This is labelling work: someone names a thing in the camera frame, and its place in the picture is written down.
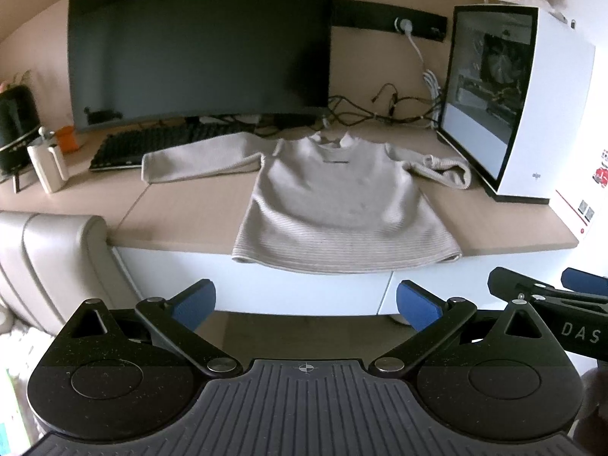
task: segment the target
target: glass side panel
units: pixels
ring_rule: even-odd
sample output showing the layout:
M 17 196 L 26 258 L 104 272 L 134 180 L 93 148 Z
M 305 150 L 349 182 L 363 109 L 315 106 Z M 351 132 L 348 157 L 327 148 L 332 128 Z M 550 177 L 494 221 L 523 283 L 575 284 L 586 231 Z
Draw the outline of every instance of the glass side panel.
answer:
M 458 13 L 442 128 L 496 181 L 524 109 L 534 17 Z

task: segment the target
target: long sleeve shirt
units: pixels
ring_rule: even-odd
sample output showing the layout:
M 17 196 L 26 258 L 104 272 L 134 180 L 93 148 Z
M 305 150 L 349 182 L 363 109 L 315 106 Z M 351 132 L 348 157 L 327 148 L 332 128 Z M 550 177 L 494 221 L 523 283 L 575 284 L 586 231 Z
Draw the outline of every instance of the long sleeve shirt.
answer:
M 412 173 L 455 189 L 465 161 L 422 155 L 346 133 L 288 141 L 235 133 L 144 156 L 159 184 L 259 170 L 233 259 L 312 274 L 415 268 L 461 256 Z

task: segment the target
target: sweater collar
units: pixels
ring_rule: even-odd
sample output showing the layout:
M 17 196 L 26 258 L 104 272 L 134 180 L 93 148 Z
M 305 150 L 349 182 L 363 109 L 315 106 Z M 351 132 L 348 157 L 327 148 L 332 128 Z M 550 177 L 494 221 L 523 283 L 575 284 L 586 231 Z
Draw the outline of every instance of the sweater collar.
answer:
M 324 147 L 326 149 L 347 149 L 357 144 L 357 141 L 359 140 L 357 137 L 352 136 L 349 132 L 346 132 L 342 138 L 337 138 L 333 141 L 327 141 L 326 138 L 323 138 L 320 132 L 311 135 L 309 138 L 319 147 Z

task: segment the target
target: sweater neckline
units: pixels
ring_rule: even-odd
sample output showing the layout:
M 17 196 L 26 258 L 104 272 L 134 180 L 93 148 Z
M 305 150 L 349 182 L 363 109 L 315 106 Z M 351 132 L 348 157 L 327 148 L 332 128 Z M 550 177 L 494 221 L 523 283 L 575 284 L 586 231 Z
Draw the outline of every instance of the sweater neckline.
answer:
M 342 138 L 335 139 L 334 141 L 327 142 L 327 144 L 321 144 L 323 137 L 320 132 L 315 133 L 308 137 L 316 146 L 327 150 L 338 150 L 338 149 L 349 149 L 354 147 L 359 142 L 359 137 L 352 136 L 349 132 L 346 132 Z

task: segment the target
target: desk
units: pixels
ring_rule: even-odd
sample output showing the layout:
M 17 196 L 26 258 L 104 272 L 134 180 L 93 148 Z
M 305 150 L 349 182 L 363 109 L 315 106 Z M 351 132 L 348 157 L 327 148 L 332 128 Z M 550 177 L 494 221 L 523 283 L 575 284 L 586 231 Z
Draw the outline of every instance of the desk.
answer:
M 456 155 L 428 130 L 375 122 L 351 129 L 370 141 L 390 141 L 425 154 Z M 454 235 L 466 258 L 422 269 L 363 276 L 311 276 L 237 264 L 229 255 L 244 216 L 256 173 L 147 186 L 139 170 L 90 173 L 87 169 L 105 132 L 93 132 L 80 151 L 66 157 L 72 178 L 47 196 L 35 174 L 24 189 L 0 185 L 0 210 L 55 214 L 98 214 L 106 219 L 109 243 L 117 248 L 144 296 L 170 297 L 202 277 L 214 280 L 218 309 L 286 315 L 392 314 L 396 283 L 414 277 L 438 294 L 450 294 L 454 280 L 479 305 L 488 269 L 504 265 L 551 283 L 578 241 L 548 206 L 500 204 L 479 181 L 466 191 L 417 177 L 417 183 Z M 308 129 L 284 132 L 286 138 Z

